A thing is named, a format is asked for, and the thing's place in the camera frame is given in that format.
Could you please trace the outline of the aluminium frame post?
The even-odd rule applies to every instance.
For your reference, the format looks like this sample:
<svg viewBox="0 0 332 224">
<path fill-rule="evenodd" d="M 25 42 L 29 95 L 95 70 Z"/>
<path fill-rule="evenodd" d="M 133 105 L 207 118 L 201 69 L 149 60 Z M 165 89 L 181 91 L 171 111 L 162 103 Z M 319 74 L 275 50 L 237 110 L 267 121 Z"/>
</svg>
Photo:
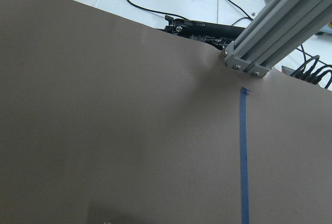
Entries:
<svg viewBox="0 0 332 224">
<path fill-rule="evenodd" d="M 225 65 L 262 78 L 331 21 L 331 0 L 271 0 L 223 51 Z"/>
</svg>

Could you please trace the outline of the orange black connector block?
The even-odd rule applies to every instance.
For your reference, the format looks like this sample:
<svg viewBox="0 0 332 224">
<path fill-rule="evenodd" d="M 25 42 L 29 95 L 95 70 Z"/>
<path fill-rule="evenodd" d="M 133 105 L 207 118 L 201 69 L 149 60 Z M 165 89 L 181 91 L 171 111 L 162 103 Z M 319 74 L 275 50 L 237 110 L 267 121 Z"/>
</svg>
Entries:
<svg viewBox="0 0 332 224">
<path fill-rule="evenodd" d="M 281 66 L 282 73 L 293 78 L 300 79 L 310 84 L 318 86 L 323 78 L 330 75 L 327 83 L 323 87 L 331 87 L 331 64 L 325 64 L 320 61 L 320 56 L 316 55 L 305 60 L 297 69 L 292 69 L 284 65 Z"/>
</svg>

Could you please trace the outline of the black clamp tool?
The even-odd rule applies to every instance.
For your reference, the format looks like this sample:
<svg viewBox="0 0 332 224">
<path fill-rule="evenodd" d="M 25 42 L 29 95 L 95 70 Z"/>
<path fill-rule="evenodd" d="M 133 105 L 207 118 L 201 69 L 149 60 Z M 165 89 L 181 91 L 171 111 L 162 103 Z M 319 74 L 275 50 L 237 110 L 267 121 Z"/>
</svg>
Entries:
<svg viewBox="0 0 332 224">
<path fill-rule="evenodd" d="M 165 15 L 164 32 L 207 43 L 223 50 L 245 30 L 244 27 L 178 19 Z"/>
</svg>

